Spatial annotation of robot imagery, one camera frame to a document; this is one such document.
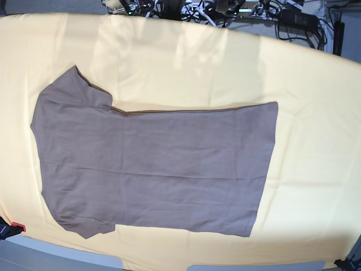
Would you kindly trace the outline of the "black clamp with red tip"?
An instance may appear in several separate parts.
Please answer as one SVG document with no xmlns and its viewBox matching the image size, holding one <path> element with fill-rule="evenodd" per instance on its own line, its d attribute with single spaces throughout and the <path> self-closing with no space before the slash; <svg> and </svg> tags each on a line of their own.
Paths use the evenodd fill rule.
<svg viewBox="0 0 361 271">
<path fill-rule="evenodd" d="M 5 240 L 9 237 L 26 232 L 26 227 L 22 224 L 12 222 L 8 224 L 2 217 L 0 217 L 0 240 Z"/>
</svg>

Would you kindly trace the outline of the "brown T-shirt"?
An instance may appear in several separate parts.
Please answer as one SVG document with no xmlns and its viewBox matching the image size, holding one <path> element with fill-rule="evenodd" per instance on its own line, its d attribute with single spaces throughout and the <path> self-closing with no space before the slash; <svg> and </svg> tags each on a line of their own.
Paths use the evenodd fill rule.
<svg viewBox="0 0 361 271">
<path fill-rule="evenodd" d="M 116 225 L 248 237 L 277 116 L 275 102 L 123 112 L 72 67 L 34 109 L 42 196 L 54 220 L 83 238 Z"/>
</svg>

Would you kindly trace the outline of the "black clamp at right corner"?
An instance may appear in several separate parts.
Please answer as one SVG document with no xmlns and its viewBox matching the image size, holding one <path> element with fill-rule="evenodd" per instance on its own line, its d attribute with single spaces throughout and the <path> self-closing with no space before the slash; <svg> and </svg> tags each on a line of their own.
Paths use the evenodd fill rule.
<svg viewBox="0 0 361 271">
<path fill-rule="evenodd" d="M 344 271 L 360 271 L 360 259 L 336 260 L 334 264 Z"/>
</svg>

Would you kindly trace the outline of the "black power adapter brick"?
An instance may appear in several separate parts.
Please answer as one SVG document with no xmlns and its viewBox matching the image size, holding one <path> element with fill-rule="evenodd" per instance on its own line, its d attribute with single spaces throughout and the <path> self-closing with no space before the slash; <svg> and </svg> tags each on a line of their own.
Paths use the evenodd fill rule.
<svg viewBox="0 0 361 271">
<path fill-rule="evenodd" d="M 310 14 L 293 10 L 282 10 L 279 22 L 287 27 L 313 32 L 318 30 L 319 19 Z"/>
</svg>

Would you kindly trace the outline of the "black vertical power strip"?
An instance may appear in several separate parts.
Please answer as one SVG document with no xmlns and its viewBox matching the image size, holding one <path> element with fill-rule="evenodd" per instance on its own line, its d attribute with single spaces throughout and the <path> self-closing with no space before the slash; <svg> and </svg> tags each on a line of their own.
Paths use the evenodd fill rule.
<svg viewBox="0 0 361 271">
<path fill-rule="evenodd" d="M 334 23 L 333 31 L 333 54 L 340 56 L 344 40 L 345 23 L 341 20 Z"/>
</svg>

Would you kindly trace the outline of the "yellow table cloth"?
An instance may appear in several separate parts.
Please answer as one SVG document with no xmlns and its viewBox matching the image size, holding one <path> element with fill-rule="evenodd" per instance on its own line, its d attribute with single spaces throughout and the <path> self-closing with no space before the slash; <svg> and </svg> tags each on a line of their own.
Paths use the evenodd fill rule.
<svg viewBox="0 0 361 271">
<path fill-rule="evenodd" d="M 276 101 L 276 144 L 248 238 L 118 226 L 83 239 L 51 217 L 30 129 L 39 93 L 76 65 L 124 111 Z M 1 216 L 29 238 L 132 270 L 335 260 L 360 236 L 360 65 L 274 38 L 119 15 L 1 18 Z"/>
</svg>

